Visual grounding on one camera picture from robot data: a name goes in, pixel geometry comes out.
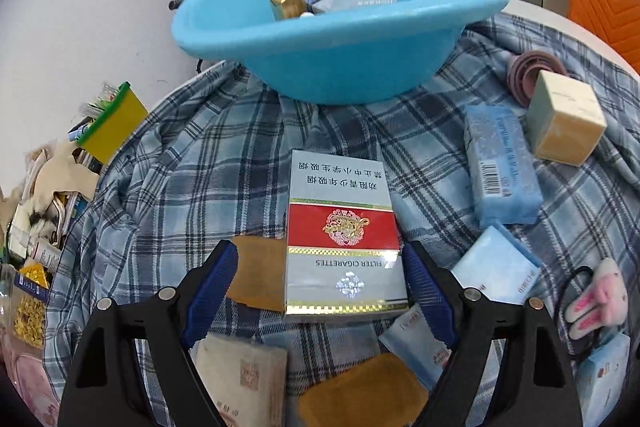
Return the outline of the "light blue tissue pack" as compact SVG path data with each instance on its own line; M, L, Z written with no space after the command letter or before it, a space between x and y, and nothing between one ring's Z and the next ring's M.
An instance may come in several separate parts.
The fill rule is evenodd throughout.
M542 261L499 222L491 222L451 269L463 288L498 303L522 305L538 281Z

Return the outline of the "yellow green plastic bin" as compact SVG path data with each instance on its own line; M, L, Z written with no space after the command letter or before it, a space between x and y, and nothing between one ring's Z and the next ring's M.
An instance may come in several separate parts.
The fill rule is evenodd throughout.
M148 114L146 107L132 91L130 83L123 82L118 87L115 98L88 129L82 132L76 143L103 165L107 165Z

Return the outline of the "white blue tissue pack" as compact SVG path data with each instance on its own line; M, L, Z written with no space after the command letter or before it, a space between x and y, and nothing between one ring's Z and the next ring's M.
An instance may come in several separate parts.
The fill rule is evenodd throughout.
M397 317L378 340L413 371L423 387L429 391L435 388L450 350L434 337L417 303Z

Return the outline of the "orange chair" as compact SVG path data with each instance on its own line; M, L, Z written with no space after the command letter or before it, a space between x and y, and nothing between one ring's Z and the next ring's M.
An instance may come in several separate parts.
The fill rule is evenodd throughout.
M567 17L608 44L639 72L639 0L570 0Z

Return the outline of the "light blue carton box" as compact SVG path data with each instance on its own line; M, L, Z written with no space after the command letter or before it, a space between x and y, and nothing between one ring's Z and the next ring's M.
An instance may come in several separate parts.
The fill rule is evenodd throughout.
M585 427L600 426L614 410L623 391L629 348L629 336L619 332L579 364L576 388Z

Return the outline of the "cream cube box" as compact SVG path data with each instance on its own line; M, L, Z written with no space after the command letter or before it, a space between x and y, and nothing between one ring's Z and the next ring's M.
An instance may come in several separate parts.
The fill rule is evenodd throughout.
M556 72L538 74L526 124L535 157L580 167L608 127L589 83Z

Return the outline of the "orange brown sponge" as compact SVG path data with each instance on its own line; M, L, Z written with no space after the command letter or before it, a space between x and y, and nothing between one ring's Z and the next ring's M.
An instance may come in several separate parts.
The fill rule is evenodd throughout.
M297 412L306 426L407 426L427 400L409 367L384 353L309 388Z

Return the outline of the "gold snack bag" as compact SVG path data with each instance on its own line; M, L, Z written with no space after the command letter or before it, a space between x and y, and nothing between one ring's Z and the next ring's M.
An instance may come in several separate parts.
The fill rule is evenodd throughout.
M14 288L18 294L14 308L14 334L37 349L43 347L49 287L47 272L39 263L26 265L14 277Z

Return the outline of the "brown sponge pad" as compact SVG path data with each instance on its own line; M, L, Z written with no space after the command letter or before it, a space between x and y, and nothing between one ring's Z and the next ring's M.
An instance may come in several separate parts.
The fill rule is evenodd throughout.
M236 303L277 313L284 311L284 239L234 236L238 269L227 291Z

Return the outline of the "blue plastic basin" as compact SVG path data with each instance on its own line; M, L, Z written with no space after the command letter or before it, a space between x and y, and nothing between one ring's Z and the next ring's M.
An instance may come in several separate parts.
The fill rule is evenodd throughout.
M396 0L278 20L269 0L184 0L171 35L187 54L242 64L294 100L384 101L430 80L463 29L510 0Z

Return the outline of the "black bicycle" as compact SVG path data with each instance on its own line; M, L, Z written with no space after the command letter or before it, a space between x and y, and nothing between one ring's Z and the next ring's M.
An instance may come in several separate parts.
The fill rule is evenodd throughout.
M168 10L169 11L175 11L179 9L179 6L182 5L183 0L171 0L171 2L168 3Z

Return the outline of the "light blue soap bar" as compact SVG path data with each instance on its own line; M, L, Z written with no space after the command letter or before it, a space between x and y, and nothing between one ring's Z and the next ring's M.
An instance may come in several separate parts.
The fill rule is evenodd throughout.
M518 116L507 107L468 105L463 140L480 227L536 223L544 198Z

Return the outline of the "red silver cigarette pack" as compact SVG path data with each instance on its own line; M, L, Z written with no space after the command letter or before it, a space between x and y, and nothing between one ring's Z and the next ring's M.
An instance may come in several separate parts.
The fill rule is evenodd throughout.
M286 319L358 321L409 308L381 161L294 150L286 217Z

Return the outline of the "beige paper packet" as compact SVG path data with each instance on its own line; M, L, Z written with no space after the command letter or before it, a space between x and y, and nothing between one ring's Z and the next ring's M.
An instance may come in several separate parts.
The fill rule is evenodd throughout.
M192 359L228 426L281 426L288 352L245 339L208 334Z

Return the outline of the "pink tape roll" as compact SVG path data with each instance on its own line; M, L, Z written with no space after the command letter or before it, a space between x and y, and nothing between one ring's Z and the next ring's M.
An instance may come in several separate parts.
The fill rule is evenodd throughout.
M521 106L528 107L532 101L540 72L567 75L560 60L542 51L528 51L510 61L506 72L506 87Z

